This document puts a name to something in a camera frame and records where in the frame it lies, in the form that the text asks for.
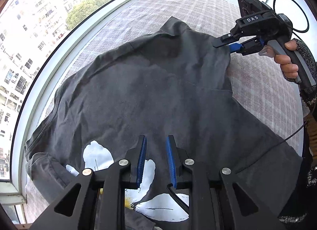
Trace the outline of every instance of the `hand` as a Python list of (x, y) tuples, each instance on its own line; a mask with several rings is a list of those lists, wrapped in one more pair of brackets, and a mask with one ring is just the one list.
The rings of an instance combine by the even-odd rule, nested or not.
[[(295, 51), (297, 49), (297, 43), (295, 40), (290, 40), (285, 43), (285, 47), (288, 50)], [(291, 59), (288, 55), (276, 55), (270, 46), (264, 46), (259, 55), (265, 55), (268, 57), (274, 57), (274, 61), (281, 65), (281, 70), (286, 78), (294, 79), (298, 76), (298, 66), (291, 63)]]

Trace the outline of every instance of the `silver screw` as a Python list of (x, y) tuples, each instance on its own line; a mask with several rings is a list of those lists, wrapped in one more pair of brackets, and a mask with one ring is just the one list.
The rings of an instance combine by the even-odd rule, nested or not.
[(223, 174), (231, 174), (230, 168), (223, 168), (223, 169), (221, 170), (221, 172), (222, 172)]
[(188, 159), (185, 160), (185, 164), (188, 165), (188, 166), (191, 166), (191, 165), (193, 165), (194, 163), (195, 163), (195, 161), (192, 160), (192, 159), (190, 159), (190, 158), (188, 158)]
[(91, 169), (90, 168), (86, 168), (82, 171), (82, 174), (83, 175), (90, 175), (92, 173)]
[(128, 163), (129, 163), (129, 161), (126, 160), (126, 159), (121, 159), (121, 160), (119, 161), (119, 165), (120, 165), (120, 166), (126, 166)]

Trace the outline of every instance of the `white window frame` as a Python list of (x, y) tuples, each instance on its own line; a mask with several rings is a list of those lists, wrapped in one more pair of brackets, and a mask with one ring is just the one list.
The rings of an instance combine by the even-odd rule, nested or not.
[(65, 41), (51, 55), (50, 60), (42, 68), (42, 72), (30, 87), (23, 109), (19, 114), (19, 121), (15, 126), (15, 138), (11, 153), (11, 182), (0, 181), (0, 203), (18, 205), (26, 202), (26, 159), (24, 144), (30, 139), (37, 128), (45, 105), (56, 88), (56, 84), (67, 67), (87, 42), (112, 20), (123, 9), (129, 7), (136, 0), (113, 0), (98, 12), (86, 19), (75, 31), (67, 36)]

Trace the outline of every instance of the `window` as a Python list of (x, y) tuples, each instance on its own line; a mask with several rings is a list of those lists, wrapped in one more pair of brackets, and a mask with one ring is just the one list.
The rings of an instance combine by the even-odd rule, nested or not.
[(12, 76), (14, 74), (14, 71), (13, 70), (9, 70), (8, 73), (7, 73), (7, 76), (5, 77), (4, 79), (4, 82), (9, 84), (10, 83), (10, 80), (12, 79)]
[[(53, 53), (64, 37), (70, 34), (79, 23), (111, 0), (26, 0), (25, 2), (18, 0), (21, 1), (21, 5), (20, 3), (15, 5), (15, 1), (17, 0), (8, 1), (13, 6), (10, 9), (4, 9), (0, 17), (0, 25), (2, 25), (0, 27), (0, 43), (5, 40), (5, 51), (9, 55), (14, 54), (12, 60), (15, 59), (19, 62), (16, 69), (14, 69), (15, 65), (11, 66), (12, 61), (9, 59), (4, 58), (0, 62), (0, 85), (5, 87), (0, 89), (0, 109), (2, 108), (5, 111), (2, 123), (5, 121), (8, 124), (7, 129), (5, 129), (5, 141), (0, 141), (0, 148), (4, 150), (6, 147), (10, 147), (11, 142), (14, 141), (13, 139), (9, 141), (9, 133), (14, 131), (18, 112), (22, 110), (20, 101), (25, 99), (24, 96), (32, 81), (39, 76), (41, 66), (48, 59), (46, 55), (50, 54), (49, 50)], [(20, 20), (21, 25), (17, 26), (16, 18)], [(4, 27), (8, 33), (7, 35), (4, 34)], [(22, 52), (22, 50), (23, 57), (21, 58), (17, 52)], [(32, 62), (26, 59), (25, 54), (34, 54), (29, 56)], [(10, 95), (12, 92), (19, 97), (18, 100), (15, 96)], [(5, 116), (7, 111), (11, 114), (10, 117)]]
[(30, 68), (32, 63), (33, 63), (33, 61), (32, 61), (31, 59), (29, 59), (29, 60), (26, 62), (25, 66), (26, 66), (27, 68)]
[(9, 94), (9, 91), (3, 86), (0, 86), (0, 90), (2, 90), (6, 94)]
[(21, 76), (16, 87), (15, 87), (15, 90), (20, 92), (21, 94), (24, 94), (25, 89), (28, 86), (28, 84), (29, 83), (26, 81), (26, 79)]
[(15, 100), (19, 100), (19, 97), (16, 96), (15, 94), (13, 94), (13, 93), (10, 94), (10, 97), (14, 98)]

